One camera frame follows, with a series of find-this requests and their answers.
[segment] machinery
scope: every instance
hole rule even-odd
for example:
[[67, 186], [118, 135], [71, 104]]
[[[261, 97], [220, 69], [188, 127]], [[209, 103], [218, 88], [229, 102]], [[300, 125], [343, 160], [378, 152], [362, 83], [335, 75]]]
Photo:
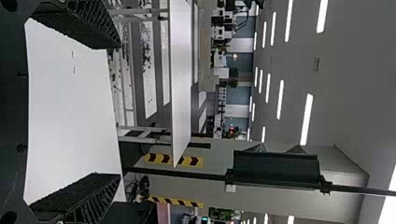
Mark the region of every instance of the machinery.
[[214, 50], [212, 51], [211, 61], [213, 67], [226, 67], [227, 66], [227, 57], [224, 51]]
[[[110, 205], [119, 175], [88, 175], [30, 207], [23, 200], [29, 128], [25, 22], [33, 17], [92, 49], [119, 48], [120, 37], [100, 0], [1, 0], [0, 16], [0, 223], [155, 223], [155, 203], [141, 200], [148, 195], [146, 180], [140, 181], [133, 197], [141, 203]], [[119, 138], [123, 172], [209, 179], [226, 185], [396, 196], [395, 191], [334, 185], [320, 174], [317, 156], [267, 153], [261, 145], [254, 147], [254, 152], [235, 151], [234, 166], [225, 175], [134, 168], [128, 147], [139, 147], [144, 155], [151, 146], [170, 146], [161, 139], [169, 134], [166, 129], [137, 128]], [[191, 143], [190, 147], [210, 148], [210, 144]]]

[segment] fluorescent light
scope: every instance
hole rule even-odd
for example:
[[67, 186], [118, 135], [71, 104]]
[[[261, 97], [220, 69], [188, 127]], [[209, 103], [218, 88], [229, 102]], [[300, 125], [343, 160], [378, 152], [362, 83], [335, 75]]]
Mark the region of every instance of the fluorescent light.
[[277, 97], [277, 111], [276, 111], [277, 119], [280, 119], [280, 112], [282, 111], [283, 89], [284, 88], [285, 88], [285, 81], [283, 79], [281, 79], [280, 84], [279, 84], [279, 96]]
[[259, 93], [262, 93], [262, 70], [260, 70]]
[[267, 22], [264, 22], [264, 27], [262, 27], [262, 47], [265, 49], [265, 37], [267, 37]]
[[300, 145], [306, 145], [306, 139], [308, 137], [308, 128], [309, 128], [309, 120], [311, 120], [311, 110], [312, 103], [314, 102], [314, 96], [312, 94], [306, 95], [306, 103], [305, 103], [305, 112], [304, 112], [304, 120], [303, 120], [303, 128], [301, 130], [301, 140]]
[[268, 100], [270, 98], [270, 83], [271, 83], [271, 74], [267, 75], [267, 90], [265, 90], [265, 103], [268, 104]]
[[273, 23], [271, 28], [271, 46], [274, 45], [275, 40], [275, 26], [276, 26], [276, 12], [273, 13]]
[[291, 24], [291, 12], [292, 11], [293, 11], [293, 0], [289, 0], [288, 17], [286, 18], [285, 42], [289, 42], [290, 24]]
[[294, 223], [294, 217], [293, 216], [289, 216], [288, 224], [293, 224], [293, 223]]
[[320, 0], [317, 33], [322, 33], [324, 31], [324, 23], [326, 21], [328, 3], [329, 0]]
[[256, 104], [253, 103], [253, 110], [251, 111], [251, 121], [254, 121], [254, 111], [256, 110]]
[[265, 126], [262, 126], [262, 143], [265, 142]]
[[[389, 190], [396, 190], [396, 166], [393, 170], [392, 179], [390, 180]], [[382, 207], [381, 216], [379, 217], [378, 224], [394, 223], [396, 214], [394, 208], [396, 207], [396, 198], [387, 197]]]
[[251, 103], [252, 103], [252, 96], [250, 96], [250, 104], [248, 105], [248, 112], [251, 112]]
[[257, 32], [254, 32], [254, 50], [256, 50]]
[[259, 68], [256, 67], [256, 71], [254, 73], [254, 87], [257, 87], [257, 72], [259, 71]]

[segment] white panel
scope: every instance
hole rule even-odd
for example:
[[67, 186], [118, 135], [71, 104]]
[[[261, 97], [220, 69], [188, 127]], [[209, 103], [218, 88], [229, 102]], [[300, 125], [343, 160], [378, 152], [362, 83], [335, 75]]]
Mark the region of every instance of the white panel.
[[185, 0], [170, 0], [170, 53], [173, 162], [191, 140], [191, 7]]
[[161, 21], [161, 55], [163, 61], [163, 105], [171, 102], [169, 77], [169, 29], [168, 21]]
[[226, 105], [224, 117], [248, 118], [248, 105]]
[[206, 122], [206, 108], [199, 117], [199, 132], [204, 128]]
[[202, 104], [206, 100], [206, 91], [201, 91], [198, 95], [199, 107], [201, 108]]
[[[29, 204], [93, 172], [121, 174], [121, 165], [106, 51], [91, 50], [33, 20], [25, 30]], [[125, 201], [123, 181], [115, 200]]]
[[145, 21], [140, 23], [140, 33], [142, 34], [141, 41], [144, 45], [146, 60], [142, 60], [143, 68], [143, 90], [145, 96], [145, 111], [146, 119], [157, 112], [157, 95], [155, 88], [155, 66], [154, 66], [154, 40], [152, 21]]
[[253, 52], [253, 38], [233, 38], [229, 45], [229, 52]]

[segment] warning tape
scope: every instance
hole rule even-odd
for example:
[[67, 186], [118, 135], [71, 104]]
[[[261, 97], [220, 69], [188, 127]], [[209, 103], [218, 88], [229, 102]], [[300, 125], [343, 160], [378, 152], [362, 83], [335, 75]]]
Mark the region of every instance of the warning tape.
[[170, 203], [170, 204], [174, 204], [174, 205], [183, 205], [183, 206], [188, 206], [188, 207], [204, 208], [204, 203], [199, 203], [199, 202], [194, 202], [194, 201], [184, 200], [184, 199], [174, 199], [174, 198], [157, 197], [157, 196], [150, 195], [148, 200], [151, 202], [154, 202], [154, 203]]
[[[162, 153], [149, 153], [145, 156], [146, 163], [172, 164], [172, 156]], [[182, 156], [177, 165], [204, 168], [204, 157], [187, 157]]]

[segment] ceiling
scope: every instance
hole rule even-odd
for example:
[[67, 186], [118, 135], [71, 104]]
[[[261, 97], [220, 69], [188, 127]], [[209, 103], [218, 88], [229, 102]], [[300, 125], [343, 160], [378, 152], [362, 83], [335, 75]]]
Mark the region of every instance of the ceiling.
[[[269, 1], [260, 11], [255, 66], [272, 74], [269, 104], [253, 90], [256, 119], [251, 137], [298, 144], [306, 95], [314, 95], [308, 145], [336, 145], [369, 175], [368, 187], [387, 189], [396, 159], [394, 49], [396, 14], [389, 0], [329, 0], [324, 32], [316, 33], [318, 0], [294, 1], [290, 41], [285, 43], [288, 0]], [[275, 44], [270, 46], [272, 12]], [[262, 25], [267, 21], [266, 48]], [[318, 71], [314, 61], [319, 58]], [[276, 109], [280, 80], [285, 88], [280, 120]], [[365, 197], [360, 223], [376, 223], [383, 198]]]

